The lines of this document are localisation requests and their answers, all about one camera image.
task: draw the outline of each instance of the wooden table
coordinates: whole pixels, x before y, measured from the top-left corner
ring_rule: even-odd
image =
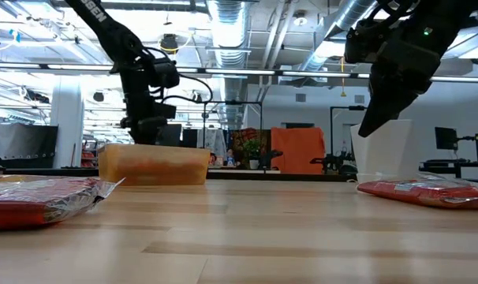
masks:
[[[346,183],[123,188],[68,222],[0,233],[0,283],[478,283],[478,211]]]

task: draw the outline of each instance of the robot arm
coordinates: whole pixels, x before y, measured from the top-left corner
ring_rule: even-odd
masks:
[[[478,9],[478,0],[377,0],[369,18],[359,21],[347,35],[345,59],[349,63],[372,63],[371,102],[359,134],[368,136],[408,107],[431,86],[430,78],[441,58]],[[384,21],[374,16],[384,9]],[[393,28],[400,17],[409,19]]]
[[[130,128],[136,144],[155,144],[160,127],[174,118],[176,107],[157,103],[149,87],[163,92],[179,84],[176,62],[165,54],[155,58],[140,39],[126,26],[113,20],[96,0],[65,0],[97,35],[100,45],[113,60],[111,73],[120,73],[127,118],[123,128]]]

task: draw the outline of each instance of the red object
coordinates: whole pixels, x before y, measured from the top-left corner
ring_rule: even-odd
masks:
[[[412,181],[370,181],[358,185],[361,192],[411,204],[478,209],[478,184],[423,175]]]
[[[283,174],[321,174],[321,164],[311,164],[314,158],[325,156],[321,128],[271,129],[271,149],[283,155],[272,159],[271,167]]]
[[[93,178],[0,182],[0,230],[63,221],[92,208],[110,190],[103,192],[101,182]]]

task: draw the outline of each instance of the red plastic package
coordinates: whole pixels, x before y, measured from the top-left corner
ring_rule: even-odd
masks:
[[[0,230],[66,220],[93,208],[117,185],[83,177],[0,176]]]
[[[358,185],[357,189],[411,204],[478,209],[478,183],[435,174],[420,174],[411,181],[370,181]]]

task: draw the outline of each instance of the plastic bin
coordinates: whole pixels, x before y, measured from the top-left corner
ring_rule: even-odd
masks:
[[[210,151],[153,145],[107,144],[99,149],[99,176],[121,185],[203,185]]]

